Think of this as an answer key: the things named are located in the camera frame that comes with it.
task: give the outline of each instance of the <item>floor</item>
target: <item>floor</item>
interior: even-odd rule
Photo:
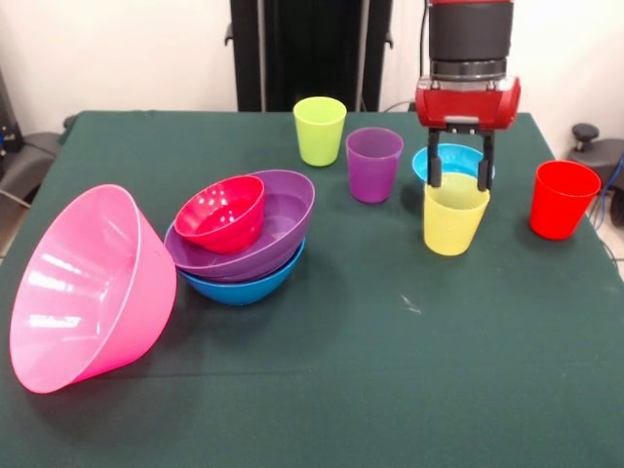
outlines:
[[[11,213],[8,215],[3,214],[6,220],[0,224],[0,264],[9,251],[11,243],[18,234],[27,213],[28,210],[26,208],[15,205]],[[620,276],[624,281],[624,229],[613,227],[608,216],[608,211],[603,225],[598,230],[598,236],[611,249],[615,260],[623,260],[616,261],[616,263]]]

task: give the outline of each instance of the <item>yellow cup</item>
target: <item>yellow cup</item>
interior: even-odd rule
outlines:
[[[489,203],[477,180],[466,174],[443,173],[442,186],[425,185],[425,244],[436,254],[460,255],[468,250]]]

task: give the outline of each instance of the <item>large pink bowl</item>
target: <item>large pink bowl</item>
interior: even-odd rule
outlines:
[[[135,361],[175,296],[174,262],[130,193],[88,190],[48,228],[21,279],[10,346],[19,381],[50,393]]]

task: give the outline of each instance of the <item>cup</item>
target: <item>cup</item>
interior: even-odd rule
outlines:
[[[346,140],[349,187],[356,200],[380,203],[392,193],[403,139],[388,129],[356,130]]]
[[[477,179],[466,174],[443,173],[442,185],[425,185],[425,244],[436,254],[453,256],[468,250],[489,203]]]
[[[301,159],[323,167],[338,157],[347,108],[331,97],[307,97],[292,110]]]
[[[601,189],[591,169],[572,161],[549,161],[537,168],[530,227],[538,235],[561,241],[574,234]]]

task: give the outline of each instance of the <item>cable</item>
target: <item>cable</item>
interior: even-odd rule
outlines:
[[[403,105],[403,104],[412,104],[412,103],[413,103],[413,99],[402,100],[401,102],[397,102],[395,104],[392,104],[390,107],[388,107],[386,110],[384,110],[384,112],[389,112],[392,109],[394,109],[395,107],[399,107],[400,105]]]
[[[624,169],[624,154],[622,154],[622,156],[620,156],[620,159],[617,162],[617,166],[615,166],[615,170],[613,171],[613,174],[611,175],[611,177],[608,180],[608,182],[604,185],[603,190],[601,191],[601,194],[599,196],[599,200],[601,200],[601,203],[602,203],[602,209],[601,209],[601,220],[600,220],[600,222],[598,222],[598,215],[596,217],[596,221],[595,221],[595,224],[594,224],[594,228],[596,230],[600,229],[603,226],[603,224],[605,223],[605,219],[606,219],[606,193],[613,186],[615,181],[617,181],[617,178],[620,177],[620,174],[622,173],[622,169]]]
[[[424,76],[425,71],[425,25],[427,23],[427,14],[429,13],[429,0],[424,0],[424,10],[422,11],[422,21],[420,23],[420,77]]]
[[[30,204],[29,203],[24,202],[20,197],[16,197],[15,195],[13,195],[12,193],[7,192],[6,190],[0,189],[0,195],[4,195],[9,200],[13,200],[14,202],[16,202],[18,205],[22,205],[24,208],[30,209]]]
[[[587,217],[589,217],[590,222],[592,223],[592,225],[595,225],[595,220],[592,221],[592,217],[594,216],[594,214],[596,213],[596,208],[598,207],[598,205],[601,203],[601,197],[600,195],[598,195],[596,197],[596,199],[594,200],[594,203],[592,204],[592,209],[589,211],[589,214],[587,215]]]
[[[608,257],[611,259],[611,261],[613,263],[615,263],[615,254],[613,253],[613,251],[611,250],[611,247],[609,247],[605,241],[601,241],[603,243],[603,247],[606,250],[606,253],[608,254]]]
[[[29,143],[28,141],[25,141],[23,144],[26,145],[26,146],[30,146],[31,148],[37,148],[39,151],[43,151],[44,153],[47,153],[47,154],[49,154],[50,156],[52,156],[54,158],[57,157],[57,155],[55,153],[53,153],[49,149],[46,149],[46,148],[44,148],[42,146],[38,146],[36,144]]]

